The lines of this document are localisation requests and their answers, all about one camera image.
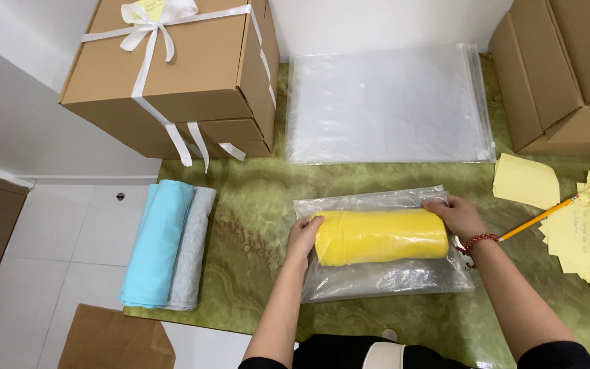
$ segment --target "pencil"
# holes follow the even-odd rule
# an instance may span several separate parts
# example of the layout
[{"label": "pencil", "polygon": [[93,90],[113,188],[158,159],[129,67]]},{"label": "pencil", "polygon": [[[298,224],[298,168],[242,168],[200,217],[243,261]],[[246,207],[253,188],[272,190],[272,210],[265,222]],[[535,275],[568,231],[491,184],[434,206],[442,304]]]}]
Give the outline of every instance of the pencil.
[{"label": "pencil", "polygon": [[502,237],[500,237],[500,239],[498,241],[504,241],[507,238],[513,236],[514,234],[522,231],[523,229],[526,229],[527,227],[529,227],[530,225],[540,221],[541,219],[545,218],[546,216],[554,213],[555,211],[561,209],[564,206],[570,205],[570,203],[572,203],[573,201],[577,200],[579,197],[579,195],[575,195],[569,199],[567,199],[566,201],[562,202],[561,204],[555,205],[552,208],[546,210],[543,214],[539,215],[538,217],[535,217],[534,219],[532,219],[529,222],[525,222],[521,225],[519,225],[518,227],[514,228],[512,231],[509,231],[507,233],[505,233]]}]

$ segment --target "hand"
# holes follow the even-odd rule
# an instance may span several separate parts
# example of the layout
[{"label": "hand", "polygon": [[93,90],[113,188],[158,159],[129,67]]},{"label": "hand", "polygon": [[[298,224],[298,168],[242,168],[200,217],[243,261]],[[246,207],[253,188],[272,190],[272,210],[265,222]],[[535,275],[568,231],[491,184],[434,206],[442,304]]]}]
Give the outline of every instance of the hand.
[{"label": "hand", "polygon": [[320,224],[323,224],[324,217],[318,215],[310,222],[306,219],[299,219],[291,227],[289,233],[288,246],[286,247],[286,263],[303,264],[306,269],[308,265],[307,256],[313,248],[315,242],[315,233],[318,231]]},{"label": "hand", "polygon": [[425,209],[443,219],[450,231],[459,236],[459,240],[464,245],[468,239],[488,233],[487,226],[482,222],[472,201],[450,195],[448,204],[450,207],[431,200],[422,202]]}]

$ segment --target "green marble table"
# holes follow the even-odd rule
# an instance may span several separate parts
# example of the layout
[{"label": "green marble table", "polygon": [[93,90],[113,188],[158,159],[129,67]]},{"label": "green marble table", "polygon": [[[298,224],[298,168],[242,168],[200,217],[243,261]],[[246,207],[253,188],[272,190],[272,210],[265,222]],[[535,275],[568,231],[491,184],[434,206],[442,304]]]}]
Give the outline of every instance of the green marble table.
[{"label": "green marble table", "polygon": [[[509,131],[490,55],[482,55],[488,110],[498,154],[512,153]],[[492,196],[494,164],[358,164],[295,166],[283,162],[288,65],[279,69],[275,149],[269,158],[212,160],[209,174],[197,161],[185,168],[164,160],[159,179],[217,189],[206,239],[200,300],[193,312],[125,307],[129,316],[252,333],[283,261],[286,235],[295,221],[293,199],[415,189],[442,184],[451,194],[473,199],[494,233],[504,233],[540,210]],[[586,180],[590,157],[536,156],[550,165],[561,196]],[[563,274],[537,227],[502,242],[531,285],[590,352],[590,286]],[[401,343],[431,347],[466,365],[514,368],[496,316],[476,271],[472,293],[393,296],[306,304],[297,340],[314,333],[377,335],[394,329]]]}]

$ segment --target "red beaded bracelet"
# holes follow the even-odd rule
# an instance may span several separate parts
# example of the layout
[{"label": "red beaded bracelet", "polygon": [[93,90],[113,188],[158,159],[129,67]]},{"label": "red beaded bracelet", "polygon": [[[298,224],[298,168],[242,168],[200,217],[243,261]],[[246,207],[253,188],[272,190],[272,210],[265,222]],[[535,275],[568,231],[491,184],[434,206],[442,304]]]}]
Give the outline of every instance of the red beaded bracelet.
[{"label": "red beaded bracelet", "polygon": [[[486,233],[486,234],[480,234],[478,236],[475,237],[471,237],[470,239],[468,239],[465,243],[465,248],[461,248],[460,246],[457,246],[457,250],[462,253],[463,255],[466,256],[470,256],[471,259],[473,259],[472,254],[470,253],[470,249],[471,247],[473,247],[473,244],[477,241],[481,241],[481,240],[494,240],[495,242],[500,240],[500,236],[493,234],[493,233]],[[466,265],[468,266],[466,269],[477,269],[477,266],[475,266],[475,260],[473,259],[473,264],[471,265],[470,263],[466,263]]]}]

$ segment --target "floor tile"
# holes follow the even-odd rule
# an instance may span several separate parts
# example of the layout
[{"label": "floor tile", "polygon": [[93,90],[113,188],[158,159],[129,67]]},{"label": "floor tile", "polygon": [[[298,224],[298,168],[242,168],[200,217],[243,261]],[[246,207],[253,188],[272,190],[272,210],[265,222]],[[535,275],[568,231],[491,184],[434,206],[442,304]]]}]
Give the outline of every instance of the floor tile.
[{"label": "floor tile", "polygon": [[4,257],[0,265],[0,369],[36,368],[68,265]]},{"label": "floor tile", "polygon": [[54,184],[34,187],[6,252],[12,257],[70,261],[93,188]]},{"label": "floor tile", "polygon": [[122,310],[117,300],[124,279],[124,266],[70,263],[38,368],[56,369],[80,303]]},{"label": "floor tile", "polygon": [[163,322],[176,354],[174,369],[238,368],[252,336]]},{"label": "floor tile", "polygon": [[147,186],[95,186],[72,261],[126,266],[146,198]]}]

